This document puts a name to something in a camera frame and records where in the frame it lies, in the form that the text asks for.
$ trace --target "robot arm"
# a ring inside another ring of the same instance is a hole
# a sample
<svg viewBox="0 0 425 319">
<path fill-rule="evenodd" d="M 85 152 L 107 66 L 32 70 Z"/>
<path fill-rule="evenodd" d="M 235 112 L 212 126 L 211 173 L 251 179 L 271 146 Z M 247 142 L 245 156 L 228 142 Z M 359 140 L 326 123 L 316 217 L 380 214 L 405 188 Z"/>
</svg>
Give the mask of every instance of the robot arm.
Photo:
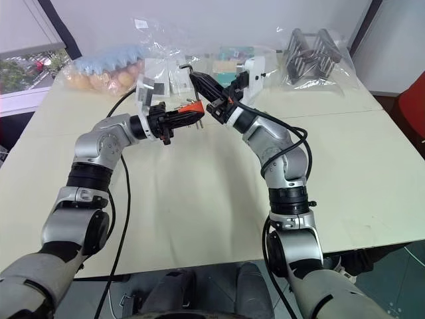
<svg viewBox="0 0 425 319">
<path fill-rule="evenodd" d="M 150 87 L 140 90 L 140 96 L 151 95 Z M 171 112 L 161 103 L 142 117 L 106 118 L 77 139 L 68 181 L 42 230 L 41 250 L 0 273 L 0 318 L 52 318 L 82 263 L 106 243 L 109 217 L 102 209 L 123 149 L 146 139 L 147 130 L 151 140 L 169 144 L 174 128 L 194 124 L 203 114 L 200 101 Z"/>
<path fill-rule="evenodd" d="M 309 202 L 307 196 L 307 157 L 292 142 L 284 123 L 239 102 L 248 84 L 261 74 L 243 72 L 228 88 L 207 74 L 193 72 L 190 77 L 210 102 L 207 111 L 221 124 L 242 133 L 260 160 L 269 190 L 270 223 L 275 229 L 266 233 L 269 267 L 288 280 L 302 316 L 392 318 L 343 275 L 323 269 L 314 214 L 309 208 L 315 202 Z"/>
<path fill-rule="evenodd" d="M 275 228 L 266 234 L 270 268 L 287 278 L 304 318 L 391 318 L 345 277 L 323 269 L 309 208 L 314 203 L 308 201 L 306 189 L 311 163 L 298 147 L 301 143 L 292 142 L 283 122 L 239 102 L 246 93 L 255 93 L 253 81 L 261 77 L 242 72 L 223 88 L 207 74 L 190 73 L 195 90 L 210 102 L 207 111 L 236 128 L 260 160 Z M 147 106 L 153 83 L 142 82 L 137 100 Z M 43 228 L 42 249 L 0 274 L 0 318 L 52 316 L 82 263 L 105 245 L 109 218 L 102 209 L 123 148 L 145 138 L 169 144 L 173 128 L 195 123 L 202 115 L 200 101 L 172 112 L 166 112 L 164 104 L 142 107 L 139 117 L 106 118 L 79 137 L 68 182 Z"/>
</svg>

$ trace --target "white label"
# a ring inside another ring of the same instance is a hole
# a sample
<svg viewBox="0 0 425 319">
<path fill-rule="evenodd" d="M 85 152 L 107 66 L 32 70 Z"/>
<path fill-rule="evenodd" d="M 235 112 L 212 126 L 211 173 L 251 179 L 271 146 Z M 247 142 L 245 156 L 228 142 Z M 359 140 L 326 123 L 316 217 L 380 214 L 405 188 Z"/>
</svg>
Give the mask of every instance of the white label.
<svg viewBox="0 0 425 319">
<path fill-rule="evenodd" d="M 147 22 L 144 20 L 134 19 L 134 24 L 137 29 L 148 29 Z"/>
</svg>

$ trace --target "window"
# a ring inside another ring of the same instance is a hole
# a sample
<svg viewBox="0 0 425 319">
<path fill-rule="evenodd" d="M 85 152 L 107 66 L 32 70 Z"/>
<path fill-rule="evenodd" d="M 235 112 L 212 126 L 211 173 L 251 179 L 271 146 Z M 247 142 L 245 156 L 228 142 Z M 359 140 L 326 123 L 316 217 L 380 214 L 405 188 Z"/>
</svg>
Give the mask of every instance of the window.
<svg viewBox="0 0 425 319">
<path fill-rule="evenodd" d="M 0 116 L 34 111 L 69 60 L 64 49 L 0 60 Z"/>
</svg>

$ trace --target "red chair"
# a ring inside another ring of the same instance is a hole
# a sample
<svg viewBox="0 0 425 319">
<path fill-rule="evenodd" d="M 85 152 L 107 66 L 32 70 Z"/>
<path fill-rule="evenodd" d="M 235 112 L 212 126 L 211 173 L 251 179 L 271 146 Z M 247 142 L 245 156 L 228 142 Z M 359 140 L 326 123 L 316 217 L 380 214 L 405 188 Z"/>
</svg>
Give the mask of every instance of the red chair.
<svg viewBox="0 0 425 319">
<path fill-rule="evenodd" d="M 425 159 L 425 72 L 398 96 L 389 114 Z"/>
</svg>

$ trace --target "tree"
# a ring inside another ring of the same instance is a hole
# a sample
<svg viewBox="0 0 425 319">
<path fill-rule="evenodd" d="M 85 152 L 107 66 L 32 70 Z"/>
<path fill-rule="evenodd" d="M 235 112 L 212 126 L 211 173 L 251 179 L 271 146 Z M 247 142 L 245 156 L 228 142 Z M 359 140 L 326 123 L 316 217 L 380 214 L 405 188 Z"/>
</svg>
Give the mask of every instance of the tree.
<svg viewBox="0 0 425 319">
<path fill-rule="evenodd" d="M 11 60 L 0 60 L 0 93 L 7 94 L 26 90 L 32 84 L 34 76 Z"/>
<path fill-rule="evenodd" d="M 64 49 L 58 51 L 49 51 L 51 64 L 47 66 L 50 73 L 58 72 L 69 61 L 69 57 Z"/>
</svg>

